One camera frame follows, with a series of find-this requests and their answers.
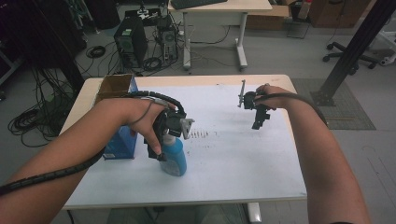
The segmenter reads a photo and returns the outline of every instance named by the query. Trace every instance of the table surface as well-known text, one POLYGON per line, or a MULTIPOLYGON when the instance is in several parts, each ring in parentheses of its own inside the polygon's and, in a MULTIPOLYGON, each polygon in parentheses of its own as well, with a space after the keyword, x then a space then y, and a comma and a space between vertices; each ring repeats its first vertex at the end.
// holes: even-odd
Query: table surface
MULTIPOLYGON (((271 112, 260 130, 251 130, 255 111, 237 107, 242 79, 245 91, 264 83, 295 91, 285 75, 137 77, 139 90, 176 98, 196 120, 191 138, 181 139, 186 174, 164 173, 138 136, 134 160, 99 160, 64 209, 305 199, 286 112, 271 112)), ((101 81, 85 82, 63 131, 92 107, 101 81)))
POLYGON ((234 11, 234 12, 258 12, 263 10, 272 9, 271 4, 267 0, 228 0, 223 3, 216 3, 201 7, 190 7, 181 10, 175 10, 172 4, 169 2, 169 11, 178 12, 223 12, 223 11, 234 11))

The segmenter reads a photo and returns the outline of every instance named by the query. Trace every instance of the desk leg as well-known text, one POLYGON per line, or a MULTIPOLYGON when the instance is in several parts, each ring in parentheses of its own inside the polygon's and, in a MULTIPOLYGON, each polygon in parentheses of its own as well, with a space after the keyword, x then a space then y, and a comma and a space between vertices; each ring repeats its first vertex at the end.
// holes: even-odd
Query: desk leg
POLYGON ((260 212, 260 206, 258 203, 247 204, 247 215, 250 224, 262 223, 262 214, 260 212))
POLYGON ((239 38, 236 38, 236 51, 238 51, 240 69, 248 67, 247 57, 245 56, 244 46, 242 45, 245 35, 245 26, 247 24, 248 13, 242 13, 241 25, 239 27, 239 38))
POLYGON ((183 25, 184 25, 184 50, 183 50, 183 67, 186 70, 191 68, 191 54, 190 54, 190 39, 187 33, 187 12, 183 12, 183 25))

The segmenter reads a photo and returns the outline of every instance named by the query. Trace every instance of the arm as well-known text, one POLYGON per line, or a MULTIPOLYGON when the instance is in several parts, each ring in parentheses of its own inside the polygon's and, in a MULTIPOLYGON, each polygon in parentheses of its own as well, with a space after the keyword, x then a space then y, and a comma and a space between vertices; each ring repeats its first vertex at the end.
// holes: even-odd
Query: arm
MULTIPOLYGON (((110 99, 100 102, 23 165, 8 183, 86 161, 106 145, 121 125, 138 120, 148 107, 148 100, 110 99)), ((161 146, 151 127, 162 110, 163 106, 153 104, 146 116, 131 127, 145 136, 157 154, 161 153, 161 146)), ((0 223, 50 223, 85 172, 19 189, 0 197, 0 223)))
MULTIPOLYGON (((267 94, 287 92, 260 86, 267 94)), ((332 133, 308 104, 290 98, 262 102, 285 108, 290 117, 297 153, 307 190, 310 223, 370 223, 358 181, 332 133)))

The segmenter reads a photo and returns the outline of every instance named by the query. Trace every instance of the spray bottle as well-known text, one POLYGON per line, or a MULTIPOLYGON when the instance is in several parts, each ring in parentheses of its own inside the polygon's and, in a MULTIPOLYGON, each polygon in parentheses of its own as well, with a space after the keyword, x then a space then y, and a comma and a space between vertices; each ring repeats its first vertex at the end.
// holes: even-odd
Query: spray bottle
POLYGON ((163 136, 163 153, 166 161, 160 161, 161 169, 169 175, 182 176, 186 173, 187 163, 180 139, 166 134, 163 136))

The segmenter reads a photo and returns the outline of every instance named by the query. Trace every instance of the computer case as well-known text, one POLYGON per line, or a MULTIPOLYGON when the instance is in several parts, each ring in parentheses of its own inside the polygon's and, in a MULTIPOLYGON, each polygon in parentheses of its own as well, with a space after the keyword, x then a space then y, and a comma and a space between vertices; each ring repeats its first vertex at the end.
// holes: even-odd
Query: computer case
POLYGON ((167 15, 158 21, 157 30, 165 61, 177 59, 177 29, 167 15))
POLYGON ((114 40, 124 67, 142 67, 148 42, 141 18, 125 18, 114 34, 114 40))

